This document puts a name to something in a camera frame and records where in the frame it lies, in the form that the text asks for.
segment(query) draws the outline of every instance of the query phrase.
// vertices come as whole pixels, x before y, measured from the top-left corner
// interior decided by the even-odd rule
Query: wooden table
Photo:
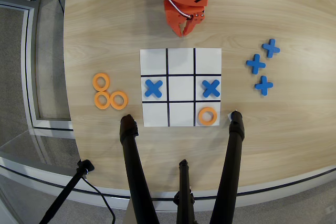
[[[120,119],[139,126],[137,145],[151,191],[178,190],[187,159],[193,190],[217,189],[229,121],[243,115],[239,185],[307,173],[336,163],[336,0],[209,0],[206,20],[185,38],[166,24],[163,0],[66,0],[65,72],[71,120],[82,159],[95,166],[96,186],[128,189]],[[270,38],[281,53],[266,58]],[[222,110],[216,127],[143,127],[140,49],[222,48]],[[260,54],[260,73],[274,83],[254,90],[260,75],[245,62]],[[105,72],[109,92],[129,97],[121,111],[97,109],[92,78]]]

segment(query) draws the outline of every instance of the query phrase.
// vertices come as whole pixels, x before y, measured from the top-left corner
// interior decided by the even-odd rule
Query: metal frame
[[[72,176],[75,170],[60,168],[45,164],[38,164],[38,168],[23,165],[17,162],[26,160],[0,153],[0,174],[35,190],[57,196]],[[284,198],[305,190],[320,186],[336,179],[336,165],[328,166],[314,172],[277,180],[274,182],[243,186],[238,188],[236,207],[249,206],[275,199]],[[129,190],[97,187],[106,197],[109,205],[116,209],[127,209],[130,200]],[[158,212],[176,212],[173,203],[176,192],[151,192],[154,208]],[[217,195],[216,190],[193,191],[195,197],[195,211],[210,211],[214,208]],[[101,197],[85,182],[79,181],[68,199],[81,203],[105,207]]]
[[[67,119],[42,119],[39,116],[35,73],[35,39],[40,0],[0,0],[0,7],[24,12],[21,39],[21,78],[26,119],[30,134],[74,138]]]

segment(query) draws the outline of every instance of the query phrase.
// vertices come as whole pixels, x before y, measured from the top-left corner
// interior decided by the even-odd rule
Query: gray floor
[[[58,0],[41,0],[36,30],[36,86],[41,118],[70,119],[63,57],[64,16]]]
[[[31,189],[0,176],[0,195],[14,209],[22,223],[38,223],[55,196]],[[236,208],[236,224],[335,224],[336,181],[314,189],[247,207]],[[122,223],[123,210],[114,210],[116,223]],[[176,223],[176,213],[158,213],[160,224]],[[209,223],[211,212],[196,212],[199,224]],[[50,223],[111,223],[106,207],[66,200]]]
[[[21,84],[23,13],[0,8],[0,146],[28,129]]]

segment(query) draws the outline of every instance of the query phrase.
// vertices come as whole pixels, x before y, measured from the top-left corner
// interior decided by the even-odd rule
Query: tripod
[[[233,220],[245,131],[243,117],[238,111],[231,114],[231,119],[225,162],[210,224],[228,224]],[[139,135],[136,124],[133,117],[127,115],[121,119],[120,125],[120,142],[134,213],[138,224],[159,224],[136,147],[135,137]],[[195,200],[189,184],[188,163],[184,159],[179,166],[180,191],[174,197],[174,203],[177,204],[176,223],[197,224],[194,214]]]

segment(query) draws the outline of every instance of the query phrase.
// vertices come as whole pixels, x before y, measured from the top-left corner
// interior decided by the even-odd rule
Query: tic-tac-toe board
[[[219,125],[221,48],[163,48],[140,51],[145,127]]]

